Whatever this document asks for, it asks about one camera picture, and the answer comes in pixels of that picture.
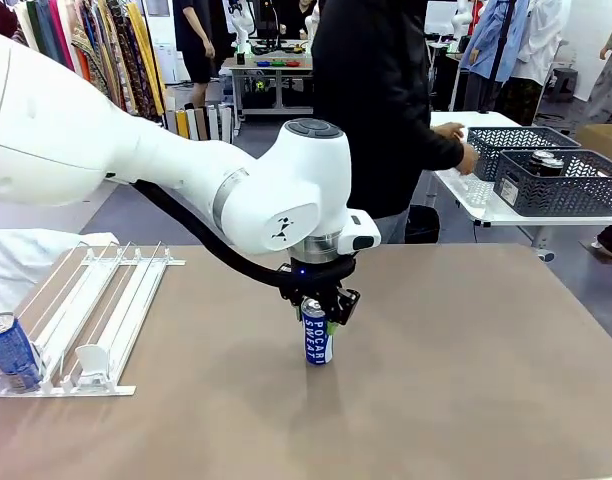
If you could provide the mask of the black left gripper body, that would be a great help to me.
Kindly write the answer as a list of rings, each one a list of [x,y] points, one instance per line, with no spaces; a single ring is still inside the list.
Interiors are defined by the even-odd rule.
[[[286,274],[279,287],[284,300],[301,297],[301,304],[306,299],[316,300],[326,314],[326,297],[337,288],[344,288],[342,281],[350,277],[356,269],[354,257],[339,257],[332,262],[307,264],[292,259],[278,268]]]

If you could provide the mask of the person's right hand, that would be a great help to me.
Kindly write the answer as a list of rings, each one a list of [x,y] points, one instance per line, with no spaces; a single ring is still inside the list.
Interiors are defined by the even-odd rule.
[[[456,166],[456,169],[461,175],[470,175],[475,170],[477,161],[479,159],[479,154],[474,147],[468,143],[463,143],[462,148],[462,160]]]

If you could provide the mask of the person's left hand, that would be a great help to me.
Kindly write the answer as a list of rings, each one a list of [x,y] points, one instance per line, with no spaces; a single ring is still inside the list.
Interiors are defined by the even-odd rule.
[[[466,127],[459,122],[447,122],[431,127],[434,132],[438,145],[448,145],[449,143],[466,143]]]

